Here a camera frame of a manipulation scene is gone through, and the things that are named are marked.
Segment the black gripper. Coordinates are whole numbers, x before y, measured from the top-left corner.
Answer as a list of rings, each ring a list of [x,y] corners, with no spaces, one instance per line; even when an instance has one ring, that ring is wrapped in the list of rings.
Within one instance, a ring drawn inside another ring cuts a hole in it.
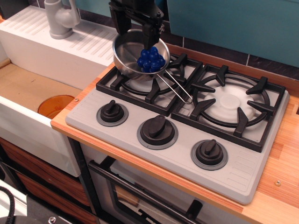
[[[131,21],[142,25],[142,39],[146,50],[159,42],[163,30],[163,12],[153,0],[112,0],[111,17],[119,35],[131,29]]]

